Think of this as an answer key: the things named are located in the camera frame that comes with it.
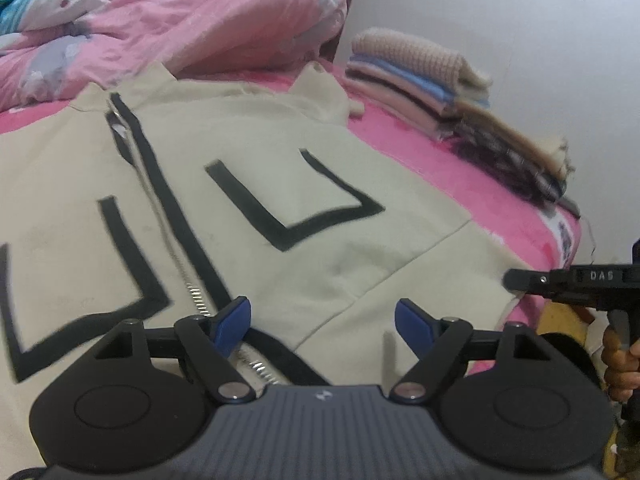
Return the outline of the person's right hand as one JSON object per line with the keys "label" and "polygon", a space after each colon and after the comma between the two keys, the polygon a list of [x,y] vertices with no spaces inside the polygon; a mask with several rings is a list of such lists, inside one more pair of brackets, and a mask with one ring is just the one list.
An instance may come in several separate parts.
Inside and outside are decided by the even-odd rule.
{"label": "person's right hand", "polygon": [[602,362],[606,370],[604,382],[608,396],[615,402],[625,403],[639,389],[639,341],[624,350],[620,337],[612,326],[603,334]]}

